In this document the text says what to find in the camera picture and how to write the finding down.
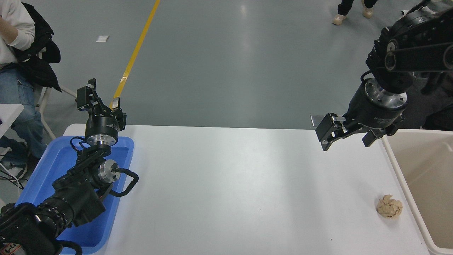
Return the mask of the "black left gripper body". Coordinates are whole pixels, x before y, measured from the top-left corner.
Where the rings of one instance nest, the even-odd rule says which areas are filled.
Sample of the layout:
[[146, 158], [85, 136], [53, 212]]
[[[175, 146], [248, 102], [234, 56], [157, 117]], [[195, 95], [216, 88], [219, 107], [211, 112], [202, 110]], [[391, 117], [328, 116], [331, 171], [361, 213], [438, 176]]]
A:
[[118, 139], [119, 124], [114, 117], [100, 116], [89, 113], [86, 122], [85, 139], [97, 135], [107, 135], [115, 140]]

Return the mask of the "person's hand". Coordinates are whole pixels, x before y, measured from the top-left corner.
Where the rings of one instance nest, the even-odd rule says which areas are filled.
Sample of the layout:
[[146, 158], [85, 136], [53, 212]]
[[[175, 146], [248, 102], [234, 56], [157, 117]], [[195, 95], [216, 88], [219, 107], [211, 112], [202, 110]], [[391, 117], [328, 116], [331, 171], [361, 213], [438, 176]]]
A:
[[11, 45], [18, 37], [18, 29], [0, 17], [0, 35], [7, 45]]

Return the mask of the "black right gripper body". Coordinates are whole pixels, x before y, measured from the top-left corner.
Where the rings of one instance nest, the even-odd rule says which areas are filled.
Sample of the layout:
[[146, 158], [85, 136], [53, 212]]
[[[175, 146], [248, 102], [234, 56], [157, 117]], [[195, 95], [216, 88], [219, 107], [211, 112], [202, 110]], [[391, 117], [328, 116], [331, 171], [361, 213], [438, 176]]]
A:
[[390, 126], [406, 108], [406, 94], [389, 92], [377, 82], [362, 82], [344, 114], [347, 121], [357, 121], [373, 129]]

